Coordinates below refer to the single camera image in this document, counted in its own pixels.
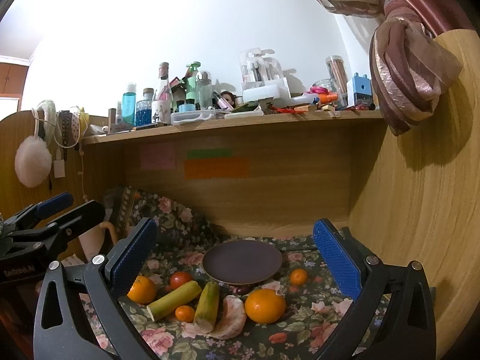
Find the orange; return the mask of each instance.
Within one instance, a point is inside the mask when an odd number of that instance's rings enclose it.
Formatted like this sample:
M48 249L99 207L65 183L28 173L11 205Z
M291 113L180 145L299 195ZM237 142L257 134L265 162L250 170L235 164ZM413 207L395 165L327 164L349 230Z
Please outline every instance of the orange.
M291 274L290 274L290 282L294 286L303 286L308 280L308 273L304 269L295 269Z
M137 276L127 296L134 302L150 304L157 296L157 289L152 280L145 276Z
M261 288L248 295L245 312L257 323L273 323L285 312L285 298L270 288Z
M175 272L170 278L170 287L172 287L172 290L176 290L178 287L183 286L193 279L191 274L187 272Z
M175 310L175 316L182 322L193 322L195 310L190 306L180 306Z

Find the blue liquid jar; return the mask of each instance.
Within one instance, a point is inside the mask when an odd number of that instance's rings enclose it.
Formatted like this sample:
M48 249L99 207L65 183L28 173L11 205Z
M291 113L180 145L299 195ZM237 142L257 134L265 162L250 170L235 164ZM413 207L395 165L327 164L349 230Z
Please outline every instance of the blue liquid jar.
M144 126L152 123L152 99L153 88L145 88L143 90L143 100L136 105L135 125Z

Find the floral tablecloth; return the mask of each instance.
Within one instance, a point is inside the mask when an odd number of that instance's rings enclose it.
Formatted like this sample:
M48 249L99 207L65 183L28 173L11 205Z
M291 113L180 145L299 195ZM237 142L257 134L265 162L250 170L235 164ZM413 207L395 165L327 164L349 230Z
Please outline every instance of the floral tablecloth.
M213 234L205 219L165 197L138 192L133 188L128 195L131 195L133 200L130 204L131 212L125 211L123 215L128 216L126 223L129 226L134 226L143 216L149 216L159 224L159 240L162 242L155 246L141 272L155 283L158 296L165 295L170 290L169 278L176 271L189 272L201 286L210 280L202 269L203 255L213 244L224 239ZM314 354L337 327L352 300L340 293L311 237L248 239L272 243L282 251L284 262L280 271L258 287L273 288L283 293L287 303L285 314L272 325L260 325L247 319L239 336L222 341L197 335L191 324L179 322L174 316L153 322L145 306L138 305L127 297L121 298L120 303L131 323L159 358L314 358ZM309 281L304 286L289 284L290 272L296 268L303 268L309 273ZM221 284L222 296L232 294L233 291L234 287ZM114 353L87 295L82 297L82 301L100 346ZM373 332L380 326L387 303L388 299L384 298L357 351L368 347Z

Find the blue bottle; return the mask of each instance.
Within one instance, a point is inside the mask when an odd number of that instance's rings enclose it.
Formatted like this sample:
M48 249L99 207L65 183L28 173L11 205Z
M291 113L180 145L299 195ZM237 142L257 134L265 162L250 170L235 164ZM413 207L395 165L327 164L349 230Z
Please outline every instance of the blue bottle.
M121 115L123 121L134 125L135 123L135 100L137 97L137 84L130 82L127 84L127 90L123 94L121 102Z
M137 102L135 111L135 125L144 126L152 123L153 88L143 90L143 100Z

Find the plate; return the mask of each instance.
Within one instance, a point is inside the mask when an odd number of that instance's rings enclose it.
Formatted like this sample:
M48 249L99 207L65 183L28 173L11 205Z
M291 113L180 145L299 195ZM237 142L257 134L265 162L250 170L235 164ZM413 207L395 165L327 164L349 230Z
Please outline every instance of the plate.
M214 246L203 257L202 265L213 279L244 286L273 276L282 266L282 253L271 244L240 239Z

